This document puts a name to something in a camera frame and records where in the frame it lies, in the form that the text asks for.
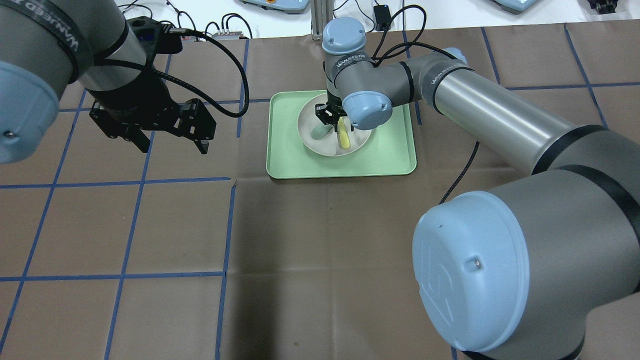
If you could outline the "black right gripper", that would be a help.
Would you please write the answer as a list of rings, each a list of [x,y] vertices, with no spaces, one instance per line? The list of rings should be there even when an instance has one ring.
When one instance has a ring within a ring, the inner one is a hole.
[[[314,104],[316,117],[323,125],[331,125],[335,132],[338,132],[339,120],[346,116],[341,101],[327,101],[324,104]]]

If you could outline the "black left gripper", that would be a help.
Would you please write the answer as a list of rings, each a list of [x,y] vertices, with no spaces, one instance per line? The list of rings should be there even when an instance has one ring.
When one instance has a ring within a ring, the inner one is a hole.
[[[217,122],[197,98],[185,104],[171,99],[125,99],[109,104],[96,101],[89,116],[106,137],[132,142],[144,154],[151,143],[144,132],[166,132],[194,142],[198,151],[206,155],[217,129]]]

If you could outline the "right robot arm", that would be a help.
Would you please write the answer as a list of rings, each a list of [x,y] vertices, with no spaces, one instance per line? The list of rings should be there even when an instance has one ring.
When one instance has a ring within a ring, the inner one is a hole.
[[[335,238],[354,252],[380,237],[411,246],[410,285],[432,325],[471,360],[576,360],[588,318],[639,295],[639,145],[607,125],[576,125],[471,69],[457,48],[382,64],[353,18],[324,28],[327,104],[350,130],[378,133],[393,107],[424,100],[520,171],[514,181],[459,194],[403,227],[415,189],[336,199]]]

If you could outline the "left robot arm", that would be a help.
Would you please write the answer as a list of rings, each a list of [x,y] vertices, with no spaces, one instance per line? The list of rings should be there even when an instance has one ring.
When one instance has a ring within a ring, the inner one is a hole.
[[[106,137],[146,153],[146,132],[167,132],[208,152],[217,123],[204,94],[178,104],[154,67],[158,54],[182,51],[184,29],[127,20],[111,0],[3,0],[0,12],[3,164],[37,150],[75,82],[93,97],[89,115]]]

